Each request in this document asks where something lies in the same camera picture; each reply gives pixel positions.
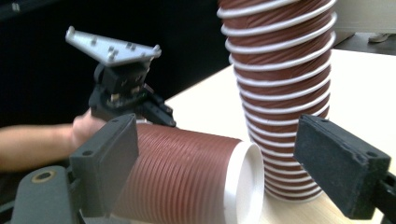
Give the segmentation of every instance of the human arm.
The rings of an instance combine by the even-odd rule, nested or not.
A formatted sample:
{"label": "human arm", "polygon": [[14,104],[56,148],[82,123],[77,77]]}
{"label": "human arm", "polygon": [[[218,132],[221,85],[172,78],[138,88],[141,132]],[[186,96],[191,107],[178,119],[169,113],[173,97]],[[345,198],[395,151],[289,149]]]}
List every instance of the human arm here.
{"label": "human arm", "polygon": [[37,168],[67,158],[105,122],[91,111],[73,124],[17,125],[0,129],[0,172]]}

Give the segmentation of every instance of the black background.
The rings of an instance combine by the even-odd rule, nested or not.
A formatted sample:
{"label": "black background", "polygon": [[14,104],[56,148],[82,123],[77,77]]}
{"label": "black background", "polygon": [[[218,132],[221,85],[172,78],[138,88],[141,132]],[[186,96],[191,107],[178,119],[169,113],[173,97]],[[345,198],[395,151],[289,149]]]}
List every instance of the black background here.
{"label": "black background", "polygon": [[72,122],[88,109],[97,62],[64,41],[70,25],[160,45],[146,81],[167,99],[229,65],[217,10],[216,0],[63,0],[0,21],[0,127]]}

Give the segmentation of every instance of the screw hole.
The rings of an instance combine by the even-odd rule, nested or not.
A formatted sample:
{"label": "screw hole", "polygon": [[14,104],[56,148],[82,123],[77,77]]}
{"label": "screw hole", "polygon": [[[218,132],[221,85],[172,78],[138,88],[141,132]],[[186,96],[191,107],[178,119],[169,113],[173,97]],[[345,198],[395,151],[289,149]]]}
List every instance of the screw hole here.
{"label": "screw hole", "polygon": [[368,156],[371,156],[371,157],[377,157],[377,156],[378,156],[378,155],[376,155],[374,152],[371,152],[371,151],[366,152],[366,154],[367,154]]}
{"label": "screw hole", "polygon": [[85,151],[85,152],[82,153],[82,155],[83,156],[90,156],[90,155],[92,155],[92,153],[93,153],[92,151]]}
{"label": "screw hole", "polygon": [[32,178],[32,182],[35,184],[40,184],[49,181],[55,176],[55,171],[45,171],[41,174],[35,175]]}

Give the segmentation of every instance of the cup rim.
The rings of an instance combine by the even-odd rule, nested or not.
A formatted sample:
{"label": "cup rim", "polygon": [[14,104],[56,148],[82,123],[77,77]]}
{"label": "cup rim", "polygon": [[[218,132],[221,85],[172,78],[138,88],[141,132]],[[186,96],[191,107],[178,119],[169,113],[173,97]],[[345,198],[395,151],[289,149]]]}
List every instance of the cup rim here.
{"label": "cup rim", "polygon": [[229,62],[233,64],[233,66],[237,67],[238,69],[251,71],[251,72],[265,72],[265,71],[277,71],[286,68],[290,68],[293,66],[300,65],[302,63],[307,63],[319,57],[320,55],[324,54],[327,50],[332,48],[332,44],[335,41],[335,32],[330,34],[331,38],[326,43],[326,45],[319,50],[316,50],[312,53],[309,53],[301,58],[288,60],[283,63],[267,63],[267,64],[247,64],[247,63],[240,63],[236,59],[233,58],[233,55],[230,54]]}
{"label": "cup rim", "polygon": [[268,183],[270,183],[271,185],[274,185],[274,186],[277,187],[277,188],[280,188],[280,189],[289,189],[289,190],[309,189],[309,188],[312,188],[312,187],[314,187],[315,185],[317,185],[317,183],[311,182],[311,183],[309,183],[309,184],[307,184],[307,185],[301,185],[301,186],[286,186],[286,185],[281,185],[281,184],[275,183],[275,182],[273,182],[273,181],[271,181],[271,180],[269,180],[269,179],[265,179],[265,182],[268,182]]}
{"label": "cup rim", "polygon": [[[241,176],[250,176],[250,181],[240,181]],[[242,190],[250,184],[252,191],[246,200],[246,193]],[[224,216],[227,224],[236,224],[243,218],[247,223],[256,223],[262,213],[262,197],[264,194],[264,169],[260,148],[250,142],[239,142],[230,157],[224,187]],[[241,214],[239,206],[246,205],[248,213]]]}
{"label": "cup rim", "polygon": [[[330,106],[330,101],[326,103],[321,109],[319,109],[317,112],[312,113],[311,115],[318,116],[321,114],[323,111],[325,111],[328,107]],[[273,126],[288,126],[288,125],[293,125],[298,123],[298,119],[288,119],[288,120],[272,120],[272,119],[262,119],[258,116],[250,114],[248,111],[245,111],[245,116],[248,119],[252,119],[255,122],[258,122],[260,124],[264,125],[273,125]]]}
{"label": "cup rim", "polygon": [[237,85],[239,89],[239,93],[241,93],[243,96],[251,99],[251,100],[257,100],[257,101],[286,101],[286,100],[292,100],[295,98],[299,98],[302,96],[305,96],[307,94],[310,94],[314,91],[319,90],[323,86],[325,86],[327,83],[330,82],[330,75],[326,76],[323,80],[321,80],[318,84],[315,86],[309,87],[305,90],[302,91],[295,91],[292,93],[288,94],[283,94],[283,95],[264,95],[264,94],[257,94],[251,91],[246,91],[244,88],[242,88],[240,85]]}
{"label": "cup rim", "polygon": [[275,195],[274,193],[270,192],[269,190],[266,190],[265,193],[269,194],[271,197],[280,200],[281,202],[285,202],[285,203],[309,203],[311,201],[314,201],[316,198],[318,198],[322,193],[323,190],[320,191],[318,194],[313,195],[313,197],[309,197],[307,199],[296,199],[296,200],[292,200],[292,199],[285,199],[285,198],[281,198],[277,195]]}
{"label": "cup rim", "polygon": [[271,147],[294,147],[294,142],[288,142],[288,143],[279,143],[279,142],[274,142],[270,140],[266,140],[258,136],[256,133],[254,133],[251,130],[247,130],[248,134],[254,138],[255,141],[259,141],[260,143],[263,143],[265,145],[271,146]]}
{"label": "cup rim", "polygon": [[295,17],[293,19],[287,21],[280,21],[270,25],[259,26],[254,28],[247,28],[247,29],[233,29],[228,28],[224,24],[221,26],[221,32],[227,36],[250,36],[250,35],[262,35],[268,34],[274,31],[282,30],[285,28],[289,28],[293,25],[302,23],[304,21],[311,20],[316,16],[320,15],[321,13],[325,12],[332,6],[334,6],[336,0],[331,0],[329,3],[324,5],[323,7],[319,7],[312,12],[305,13],[304,15]]}
{"label": "cup rim", "polygon": [[308,180],[313,180],[310,175],[305,176],[305,177],[300,177],[300,178],[284,178],[284,177],[275,176],[275,175],[272,175],[269,173],[265,173],[265,176],[273,178],[274,180],[277,180],[277,181],[281,181],[281,182],[285,182],[285,183],[294,183],[294,184],[303,183]]}
{"label": "cup rim", "polygon": [[309,191],[307,191],[307,192],[301,192],[301,193],[282,192],[282,191],[280,191],[280,190],[278,190],[278,189],[274,189],[274,188],[272,188],[271,186],[268,186],[268,185],[266,185],[265,187],[268,188],[268,189],[270,189],[270,190],[273,191],[274,193],[280,194],[280,195],[282,195],[282,196],[286,196],[286,197],[295,197],[295,198],[297,198],[297,197],[309,196],[309,195],[315,194],[316,192],[321,191],[320,186],[317,186],[316,188],[311,189],[311,190],[309,190]]}
{"label": "cup rim", "polygon": [[297,161],[276,161],[276,160],[272,160],[266,157],[262,157],[263,161],[278,165],[278,166],[287,166],[287,167],[291,167],[291,166],[301,166],[301,164]]}
{"label": "cup rim", "polygon": [[290,114],[290,113],[300,112],[302,110],[305,110],[307,108],[310,108],[314,105],[319,104],[324,99],[326,99],[326,97],[328,97],[329,95],[330,95],[330,89],[327,89],[325,92],[323,92],[323,94],[321,94],[317,99],[315,99],[313,101],[310,101],[303,105],[295,105],[295,106],[286,107],[286,108],[268,108],[268,107],[262,107],[262,106],[255,106],[255,105],[245,101],[242,97],[241,97],[241,102],[242,102],[242,105],[245,106],[246,108],[256,111],[258,113],[278,115],[278,114]]}
{"label": "cup rim", "polygon": [[249,16],[256,13],[268,11],[278,7],[283,7],[288,4],[299,2],[300,0],[275,0],[271,2],[263,2],[258,5],[243,7],[243,8],[232,8],[223,9],[220,7],[217,12],[217,16],[222,19],[230,19],[235,17]]}
{"label": "cup rim", "polygon": [[265,135],[265,136],[268,136],[268,137],[279,137],[279,138],[285,137],[286,138],[286,137],[295,137],[296,134],[297,134],[297,132],[291,132],[291,133],[272,133],[272,132],[268,132],[268,131],[265,131],[265,130],[262,130],[262,129],[258,128],[256,125],[252,124],[248,120],[246,120],[246,124],[247,124],[247,127],[249,129],[251,129],[253,132],[258,133],[258,134],[262,134],[262,135]]}
{"label": "cup rim", "polygon": [[308,35],[303,35],[284,42],[264,45],[259,47],[236,46],[233,45],[227,38],[225,41],[225,48],[232,53],[239,53],[239,54],[261,54],[261,53],[274,52],[281,49],[289,49],[291,47],[303,44],[306,41],[314,39],[320,35],[323,35],[325,32],[327,32],[334,26],[336,20],[337,20],[337,14],[334,12],[332,13],[332,19],[326,25],[324,25],[323,27],[312,33],[309,33]]}
{"label": "cup rim", "polygon": [[272,172],[279,173],[280,175],[301,175],[301,174],[306,173],[306,170],[304,170],[304,169],[299,170],[299,171],[279,170],[279,169],[276,169],[275,167],[272,167],[268,164],[264,164],[264,168],[266,168]]}
{"label": "cup rim", "polygon": [[287,86],[289,84],[294,84],[294,83],[309,79],[311,77],[314,77],[317,74],[319,74],[320,72],[323,72],[330,65],[331,65],[331,60],[329,58],[324,64],[322,64],[321,66],[319,66],[318,68],[316,68],[313,71],[303,74],[302,76],[284,79],[284,80],[275,80],[275,81],[255,80],[252,78],[242,77],[241,75],[239,75],[236,72],[235,69],[233,70],[233,73],[236,76],[236,79],[238,82],[241,82],[242,84],[247,85],[247,86],[251,86],[251,87],[278,87],[278,86]]}

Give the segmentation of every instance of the mounting plate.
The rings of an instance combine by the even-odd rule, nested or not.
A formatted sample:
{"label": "mounting plate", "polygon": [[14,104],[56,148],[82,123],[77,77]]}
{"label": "mounting plate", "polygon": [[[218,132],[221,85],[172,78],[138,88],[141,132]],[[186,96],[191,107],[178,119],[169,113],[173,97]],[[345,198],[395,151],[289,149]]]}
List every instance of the mounting plate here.
{"label": "mounting plate", "polygon": [[107,67],[127,63],[151,61],[161,56],[161,48],[154,48],[100,35],[75,30],[70,26],[65,36],[66,42],[88,54]]}

